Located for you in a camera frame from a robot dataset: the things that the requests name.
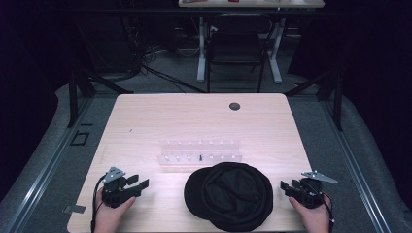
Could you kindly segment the black chair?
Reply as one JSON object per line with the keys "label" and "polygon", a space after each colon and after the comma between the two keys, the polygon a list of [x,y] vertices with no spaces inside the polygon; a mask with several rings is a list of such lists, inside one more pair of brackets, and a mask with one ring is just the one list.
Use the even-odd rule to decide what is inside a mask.
{"label": "black chair", "polygon": [[211,90],[212,66],[259,67],[257,92],[267,59],[274,23],[265,14],[220,14],[209,20],[213,27],[206,48],[207,91]]}

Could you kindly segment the white-legged desk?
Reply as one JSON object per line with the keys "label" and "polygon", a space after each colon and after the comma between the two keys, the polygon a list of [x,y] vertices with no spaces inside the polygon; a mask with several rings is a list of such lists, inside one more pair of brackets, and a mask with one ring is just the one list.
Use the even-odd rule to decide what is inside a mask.
{"label": "white-legged desk", "polygon": [[[290,9],[312,10],[320,9],[325,5],[324,0],[179,0],[179,6],[185,8],[263,8],[264,10],[274,10],[282,12]],[[274,83],[281,83],[282,77],[277,64],[277,53],[282,40],[285,28],[285,19],[281,18],[275,23],[274,46],[268,53],[270,68]]]}

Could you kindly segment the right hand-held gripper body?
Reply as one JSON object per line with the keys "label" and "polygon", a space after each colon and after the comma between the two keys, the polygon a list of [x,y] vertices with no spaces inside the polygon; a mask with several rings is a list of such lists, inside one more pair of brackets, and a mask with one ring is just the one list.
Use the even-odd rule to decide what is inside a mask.
{"label": "right hand-held gripper body", "polygon": [[315,209],[324,204],[323,183],[338,184],[338,181],[328,177],[317,170],[302,172],[302,179],[299,180],[303,190],[301,204],[308,209]]}

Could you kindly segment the person's left hand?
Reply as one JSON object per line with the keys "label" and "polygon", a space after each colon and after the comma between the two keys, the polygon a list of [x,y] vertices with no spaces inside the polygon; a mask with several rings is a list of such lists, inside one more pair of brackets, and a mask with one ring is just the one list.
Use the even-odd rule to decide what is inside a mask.
{"label": "person's left hand", "polygon": [[102,199],[102,188],[97,191],[95,204],[95,227],[93,233],[116,233],[122,217],[133,206],[136,198],[131,197],[117,208],[111,208],[104,204]]}

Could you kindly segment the aluminium floor rail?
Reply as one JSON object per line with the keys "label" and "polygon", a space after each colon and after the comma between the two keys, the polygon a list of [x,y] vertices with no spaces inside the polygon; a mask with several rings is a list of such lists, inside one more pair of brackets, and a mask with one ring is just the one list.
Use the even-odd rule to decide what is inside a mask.
{"label": "aluminium floor rail", "polygon": [[320,102],[320,106],[326,115],[328,124],[330,125],[335,137],[337,138],[341,149],[343,150],[343,159],[345,166],[349,171],[350,177],[355,184],[360,199],[368,213],[372,225],[376,233],[393,233],[387,220],[385,219],[380,206],[373,194],[365,176],[357,162],[353,150],[346,138],[345,132],[339,130],[335,125],[332,116],[332,107],[327,102]]}
{"label": "aluminium floor rail", "polygon": [[75,124],[66,126],[67,104],[60,103],[51,126],[17,182],[0,202],[0,233],[68,233],[63,209],[76,205],[94,156],[101,121],[95,101],[81,102]]}

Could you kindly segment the grey tape strip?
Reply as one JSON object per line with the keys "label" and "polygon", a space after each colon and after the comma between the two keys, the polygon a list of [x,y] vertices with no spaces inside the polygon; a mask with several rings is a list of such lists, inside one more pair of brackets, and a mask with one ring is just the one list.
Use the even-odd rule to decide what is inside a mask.
{"label": "grey tape strip", "polygon": [[83,214],[86,210],[85,206],[79,206],[79,205],[68,205],[63,209],[63,213],[66,214]]}

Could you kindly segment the clear acrylic rack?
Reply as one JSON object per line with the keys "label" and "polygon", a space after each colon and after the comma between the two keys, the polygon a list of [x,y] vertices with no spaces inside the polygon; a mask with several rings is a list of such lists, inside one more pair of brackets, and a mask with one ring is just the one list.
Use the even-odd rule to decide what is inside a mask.
{"label": "clear acrylic rack", "polygon": [[160,142],[157,161],[164,166],[213,165],[241,162],[239,140],[166,140]]}

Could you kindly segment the black horizontal frame bar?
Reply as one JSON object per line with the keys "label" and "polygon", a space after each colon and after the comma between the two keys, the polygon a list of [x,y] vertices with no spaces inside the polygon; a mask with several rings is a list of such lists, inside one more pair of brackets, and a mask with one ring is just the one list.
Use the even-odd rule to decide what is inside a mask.
{"label": "black horizontal frame bar", "polygon": [[205,17],[218,14],[269,14],[279,17],[338,17],[342,11],[274,10],[264,8],[179,8],[179,9],[52,9],[54,13],[68,15],[116,16],[178,16]]}

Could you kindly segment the black metal frame stand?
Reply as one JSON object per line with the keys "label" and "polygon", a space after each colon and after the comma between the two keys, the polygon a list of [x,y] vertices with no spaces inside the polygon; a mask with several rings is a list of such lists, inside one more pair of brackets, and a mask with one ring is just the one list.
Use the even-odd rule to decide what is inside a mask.
{"label": "black metal frame stand", "polygon": [[335,67],[323,72],[318,77],[299,84],[295,88],[285,92],[286,96],[295,96],[297,93],[309,88],[313,84],[320,83],[316,94],[319,101],[327,101],[333,94],[332,121],[339,131],[342,131],[341,114],[343,100],[343,76],[342,69]]}
{"label": "black metal frame stand", "polygon": [[72,127],[79,118],[78,91],[80,91],[85,98],[93,98],[95,96],[96,90],[91,83],[92,81],[103,84],[117,94],[132,94],[132,91],[126,90],[106,80],[102,76],[90,71],[87,68],[75,66],[72,70],[68,83],[70,105],[70,119],[67,125],[68,128]]}

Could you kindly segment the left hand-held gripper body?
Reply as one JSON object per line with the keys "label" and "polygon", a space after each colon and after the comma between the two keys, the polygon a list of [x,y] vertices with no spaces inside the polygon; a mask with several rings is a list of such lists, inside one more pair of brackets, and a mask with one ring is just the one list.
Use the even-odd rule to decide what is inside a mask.
{"label": "left hand-held gripper body", "polygon": [[111,167],[103,179],[102,199],[106,206],[117,208],[133,196],[131,185],[126,183],[125,172],[117,167]]}

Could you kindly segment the person's right hand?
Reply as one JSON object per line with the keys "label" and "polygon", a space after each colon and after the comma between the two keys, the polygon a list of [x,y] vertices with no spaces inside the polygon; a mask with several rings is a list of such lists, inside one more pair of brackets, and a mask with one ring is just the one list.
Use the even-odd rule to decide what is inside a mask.
{"label": "person's right hand", "polygon": [[315,209],[307,209],[293,197],[289,198],[294,209],[300,214],[303,226],[307,233],[329,233],[329,212],[330,199],[324,196],[327,206],[322,205]]}

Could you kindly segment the black cloth hat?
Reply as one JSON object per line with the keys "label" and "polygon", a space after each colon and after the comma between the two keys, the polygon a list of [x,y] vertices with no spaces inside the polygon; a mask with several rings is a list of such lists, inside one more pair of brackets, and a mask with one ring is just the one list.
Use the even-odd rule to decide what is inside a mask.
{"label": "black cloth hat", "polygon": [[195,216],[228,232],[249,232],[263,225],[273,210],[270,180],[245,163],[223,162],[193,172],[184,200]]}

